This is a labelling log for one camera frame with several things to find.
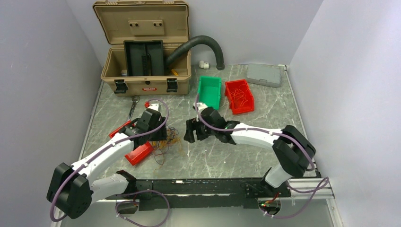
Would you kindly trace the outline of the white pipe elbow fitting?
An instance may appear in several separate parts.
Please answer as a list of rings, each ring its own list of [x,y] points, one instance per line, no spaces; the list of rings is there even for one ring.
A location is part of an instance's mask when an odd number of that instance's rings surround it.
[[[205,61],[199,61],[199,67],[201,69],[209,69],[209,63]]]

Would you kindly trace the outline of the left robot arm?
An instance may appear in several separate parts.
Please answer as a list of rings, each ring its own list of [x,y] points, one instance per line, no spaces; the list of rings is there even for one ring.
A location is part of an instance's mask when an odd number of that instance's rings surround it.
[[[91,204],[108,196],[120,194],[125,199],[131,198],[136,192],[136,179],[129,173],[118,171],[107,178],[97,177],[118,159],[157,136],[165,124],[160,105],[151,104],[136,122],[123,126],[91,155],[71,165],[56,166],[46,195],[51,203],[51,220],[61,220],[54,216],[55,208],[75,219]]]

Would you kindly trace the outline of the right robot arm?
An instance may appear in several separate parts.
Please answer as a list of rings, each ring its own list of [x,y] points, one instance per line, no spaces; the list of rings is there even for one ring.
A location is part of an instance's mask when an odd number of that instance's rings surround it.
[[[197,116],[186,121],[184,140],[194,143],[210,136],[222,143],[244,144],[272,149],[279,164],[269,169],[261,182],[261,192],[274,195],[279,187],[293,177],[303,177],[314,169],[316,149],[294,126],[283,129],[253,127],[238,121],[226,121],[217,110],[204,103],[195,108]]]

